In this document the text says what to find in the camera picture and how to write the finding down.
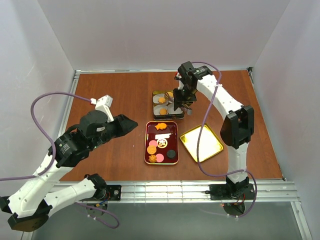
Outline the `gold tin lid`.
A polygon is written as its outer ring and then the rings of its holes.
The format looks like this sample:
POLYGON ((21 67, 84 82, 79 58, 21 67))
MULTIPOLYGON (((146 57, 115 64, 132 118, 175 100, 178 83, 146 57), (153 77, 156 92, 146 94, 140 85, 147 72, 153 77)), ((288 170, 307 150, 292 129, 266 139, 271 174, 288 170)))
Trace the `gold tin lid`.
POLYGON ((200 136, 198 148, 199 156, 197 158, 197 145, 200 129, 201 125, 196 126, 180 136, 183 146, 196 163, 198 160, 204 162, 224 150, 224 144, 218 138, 218 135, 207 123, 205 123, 200 136))

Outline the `metal serving tongs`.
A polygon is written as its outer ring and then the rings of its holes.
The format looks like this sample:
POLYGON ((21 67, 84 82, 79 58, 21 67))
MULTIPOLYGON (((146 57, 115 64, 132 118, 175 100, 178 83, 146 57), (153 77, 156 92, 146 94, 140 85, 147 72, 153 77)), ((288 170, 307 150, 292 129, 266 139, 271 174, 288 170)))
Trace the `metal serving tongs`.
POLYGON ((180 90, 173 92, 166 91, 164 93, 164 98, 169 103, 168 112, 170 115, 180 115, 185 113, 190 115, 192 113, 192 109, 184 100, 180 90))

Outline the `orange flower cookie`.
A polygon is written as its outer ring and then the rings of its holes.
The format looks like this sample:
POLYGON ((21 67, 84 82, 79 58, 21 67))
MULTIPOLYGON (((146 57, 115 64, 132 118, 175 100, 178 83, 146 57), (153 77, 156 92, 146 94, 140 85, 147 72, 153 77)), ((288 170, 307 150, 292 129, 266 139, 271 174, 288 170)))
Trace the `orange flower cookie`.
POLYGON ((159 98, 158 98, 158 102, 159 102, 160 104, 164 104, 164 103, 166 102, 166 99, 165 99, 164 97, 159 97, 159 98))

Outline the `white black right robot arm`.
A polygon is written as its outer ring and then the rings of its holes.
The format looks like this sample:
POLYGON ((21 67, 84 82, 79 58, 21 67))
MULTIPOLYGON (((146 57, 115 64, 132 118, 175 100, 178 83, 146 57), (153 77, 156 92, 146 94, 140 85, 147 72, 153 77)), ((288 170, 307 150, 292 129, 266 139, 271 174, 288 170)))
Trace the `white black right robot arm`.
POLYGON ((255 112, 252 106, 235 100, 221 84, 222 73, 215 77, 215 66, 201 63, 195 67, 190 61, 182 63, 174 77, 179 86, 173 90, 174 108, 191 111, 196 102, 196 93, 203 94, 209 101, 209 109, 215 107, 223 118, 220 136, 227 146, 228 170, 223 174, 226 183, 211 193, 223 197, 241 197, 249 188, 247 150, 254 133, 255 112))

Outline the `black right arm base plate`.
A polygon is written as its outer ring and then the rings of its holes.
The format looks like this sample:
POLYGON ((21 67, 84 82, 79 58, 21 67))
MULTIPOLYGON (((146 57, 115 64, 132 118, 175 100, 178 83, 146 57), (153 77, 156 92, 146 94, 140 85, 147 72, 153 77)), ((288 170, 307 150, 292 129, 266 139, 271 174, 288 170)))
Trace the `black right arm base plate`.
POLYGON ((256 194, 251 183, 240 189, 231 189, 227 184, 210 184, 204 193, 211 200, 238 200, 243 197, 245 200, 253 200, 256 194))

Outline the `gold square cookie tin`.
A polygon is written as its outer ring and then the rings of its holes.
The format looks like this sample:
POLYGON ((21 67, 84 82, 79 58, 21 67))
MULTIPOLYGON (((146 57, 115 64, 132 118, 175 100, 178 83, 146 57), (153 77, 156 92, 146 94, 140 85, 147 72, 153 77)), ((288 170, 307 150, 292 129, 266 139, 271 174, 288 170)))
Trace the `gold square cookie tin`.
POLYGON ((181 108, 174 109, 174 95, 172 90, 152 92, 153 119, 156 121, 182 120, 185 113, 181 108))

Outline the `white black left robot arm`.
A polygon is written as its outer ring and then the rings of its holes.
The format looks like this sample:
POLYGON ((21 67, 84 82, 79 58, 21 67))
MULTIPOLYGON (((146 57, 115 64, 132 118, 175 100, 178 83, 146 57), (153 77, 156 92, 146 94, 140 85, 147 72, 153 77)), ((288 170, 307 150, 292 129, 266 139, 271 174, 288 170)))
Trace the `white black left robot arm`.
POLYGON ((79 183, 53 192, 52 188, 97 147, 130 133, 138 123, 120 114, 110 120, 93 110, 56 139, 32 177, 14 194, 0 199, 2 212, 15 231, 33 232, 57 211, 81 200, 106 200, 110 195, 105 180, 97 173, 79 183))

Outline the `round waffle sandwich cookie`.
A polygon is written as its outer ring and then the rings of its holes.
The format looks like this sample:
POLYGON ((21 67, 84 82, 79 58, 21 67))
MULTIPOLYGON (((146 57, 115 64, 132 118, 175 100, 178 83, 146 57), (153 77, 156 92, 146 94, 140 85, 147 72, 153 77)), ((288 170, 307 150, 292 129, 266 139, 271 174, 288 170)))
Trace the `round waffle sandwich cookie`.
POLYGON ((173 98, 173 97, 174 97, 174 94, 173 94, 173 92, 167 91, 167 92, 165 93, 165 96, 167 96, 168 98, 173 98))

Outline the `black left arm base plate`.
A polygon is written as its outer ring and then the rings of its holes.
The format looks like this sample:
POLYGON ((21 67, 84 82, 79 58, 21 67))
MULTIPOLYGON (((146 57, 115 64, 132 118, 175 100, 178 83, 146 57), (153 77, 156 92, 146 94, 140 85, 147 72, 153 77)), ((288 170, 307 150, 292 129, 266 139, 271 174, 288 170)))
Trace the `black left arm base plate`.
POLYGON ((122 186, 119 184, 107 185, 102 192, 101 201, 120 201, 122 193, 122 186))

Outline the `orange shell-shaped cookie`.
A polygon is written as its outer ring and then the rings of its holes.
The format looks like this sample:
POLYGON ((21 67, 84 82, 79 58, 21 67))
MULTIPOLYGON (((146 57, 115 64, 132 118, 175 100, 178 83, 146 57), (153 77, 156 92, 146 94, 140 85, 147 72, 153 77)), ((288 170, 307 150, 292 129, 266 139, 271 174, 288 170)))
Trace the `orange shell-shaped cookie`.
POLYGON ((161 108, 160 110, 159 110, 159 114, 160 115, 166 115, 168 113, 168 110, 166 109, 166 108, 161 108))

